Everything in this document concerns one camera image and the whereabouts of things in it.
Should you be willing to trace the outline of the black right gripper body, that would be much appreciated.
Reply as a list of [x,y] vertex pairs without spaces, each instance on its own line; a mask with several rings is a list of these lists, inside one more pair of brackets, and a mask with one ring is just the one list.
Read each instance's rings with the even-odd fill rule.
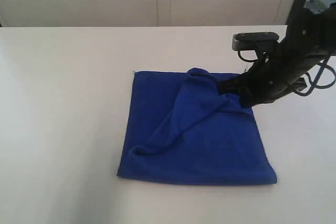
[[286,56],[260,56],[244,73],[249,94],[256,104],[272,103],[285,95],[291,73],[291,58]]

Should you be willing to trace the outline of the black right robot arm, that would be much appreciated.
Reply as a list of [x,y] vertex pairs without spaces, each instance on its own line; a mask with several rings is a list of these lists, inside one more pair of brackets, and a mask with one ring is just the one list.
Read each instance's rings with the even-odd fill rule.
[[283,40],[273,32],[235,34],[232,49],[238,55],[254,51],[257,58],[246,72],[219,82],[218,92],[239,95],[245,108],[273,103],[290,93],[306,97],[315,89],[328,89],[335,81],[318,81],[324,70],[335,74],[328,65],[335,56],[335,7],[319,14],[303,9],[288,24]]

